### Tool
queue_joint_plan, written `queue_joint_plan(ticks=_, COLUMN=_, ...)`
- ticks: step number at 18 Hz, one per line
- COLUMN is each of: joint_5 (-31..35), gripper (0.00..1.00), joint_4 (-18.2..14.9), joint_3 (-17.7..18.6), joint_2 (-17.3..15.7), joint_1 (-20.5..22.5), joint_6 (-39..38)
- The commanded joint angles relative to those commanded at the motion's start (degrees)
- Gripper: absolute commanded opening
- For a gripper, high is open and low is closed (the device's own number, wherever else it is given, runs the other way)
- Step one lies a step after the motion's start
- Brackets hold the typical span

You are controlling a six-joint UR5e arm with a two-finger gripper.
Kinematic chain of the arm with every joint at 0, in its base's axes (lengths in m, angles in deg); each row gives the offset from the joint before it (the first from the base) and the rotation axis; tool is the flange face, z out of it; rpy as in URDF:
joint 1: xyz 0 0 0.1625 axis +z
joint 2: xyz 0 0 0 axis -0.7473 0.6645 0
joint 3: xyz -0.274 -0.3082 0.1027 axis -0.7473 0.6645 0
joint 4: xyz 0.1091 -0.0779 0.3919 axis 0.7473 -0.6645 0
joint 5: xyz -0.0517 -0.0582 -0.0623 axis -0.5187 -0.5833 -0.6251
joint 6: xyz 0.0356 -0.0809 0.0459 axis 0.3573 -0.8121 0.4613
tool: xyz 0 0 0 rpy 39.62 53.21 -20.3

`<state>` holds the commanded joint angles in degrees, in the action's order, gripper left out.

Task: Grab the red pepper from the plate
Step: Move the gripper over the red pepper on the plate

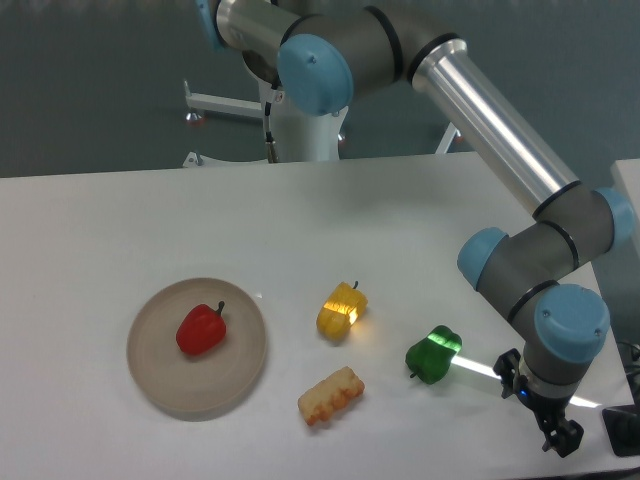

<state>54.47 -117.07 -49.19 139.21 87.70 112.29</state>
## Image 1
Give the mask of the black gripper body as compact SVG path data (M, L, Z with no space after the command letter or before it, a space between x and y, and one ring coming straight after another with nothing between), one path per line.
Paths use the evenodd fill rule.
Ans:
M533 373L516 349L500 355L493 372L499 377L501 397L515 396L533 412L545 436L574 436L575 422L566 418L566 408L575 393L575 385L554 385Z

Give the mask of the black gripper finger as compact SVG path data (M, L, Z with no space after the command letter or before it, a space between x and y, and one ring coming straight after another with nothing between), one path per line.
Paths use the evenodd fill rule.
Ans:
M558 443L557 425L555 423L544 422L541 426L541 431L543 432L545 438L542 445L542 450L555 450Z
M578 422L561 419L556 428L556 453L561 458L566 458L579 448L583 435L584 429Z

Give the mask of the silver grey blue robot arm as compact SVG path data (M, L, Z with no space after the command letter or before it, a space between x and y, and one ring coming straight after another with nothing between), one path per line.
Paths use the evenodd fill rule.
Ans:
M524 339L494 365L503 394L533 412L545 450L576 451L584 431L565 410L610 315L598 294L563 278L633 234L629 201L584 186L475 66L465 41L427 13L366 6L336 19L309 1L200 1L196 9L208 43L241 52L259 82L271 163L336 159L348 106L398 81L441 109L534 221L514 236L476 233L457 260Z

